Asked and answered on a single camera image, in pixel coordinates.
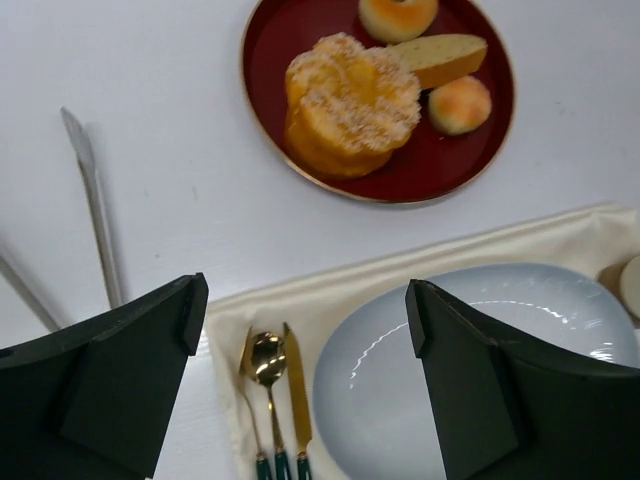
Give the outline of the sliced bread piece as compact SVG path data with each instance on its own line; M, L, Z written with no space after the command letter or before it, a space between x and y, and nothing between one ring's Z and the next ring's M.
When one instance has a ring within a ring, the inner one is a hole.
M487 41L470 34L418 37L388 49L416 75L423 90L440 87L476 72L488 49Z

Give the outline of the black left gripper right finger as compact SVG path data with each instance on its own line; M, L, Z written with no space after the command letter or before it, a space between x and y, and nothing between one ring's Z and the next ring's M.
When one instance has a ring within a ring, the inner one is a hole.
M635 479L639 372L540 340L435 284L405 295L450 479Z

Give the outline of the metal tongs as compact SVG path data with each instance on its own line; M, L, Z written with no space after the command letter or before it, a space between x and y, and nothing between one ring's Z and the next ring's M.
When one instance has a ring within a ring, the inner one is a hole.
M60 109L60 114L84 183L109 306L116 309L125 303L124 290L100 168L83 124L66 107ZM47 331L55 332L69 325L6 244L1 245L1 275Z

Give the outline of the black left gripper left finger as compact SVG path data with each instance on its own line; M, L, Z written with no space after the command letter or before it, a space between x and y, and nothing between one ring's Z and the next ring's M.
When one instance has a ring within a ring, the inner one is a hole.
M2 349L2 478L152 478L207 299L185 275Z

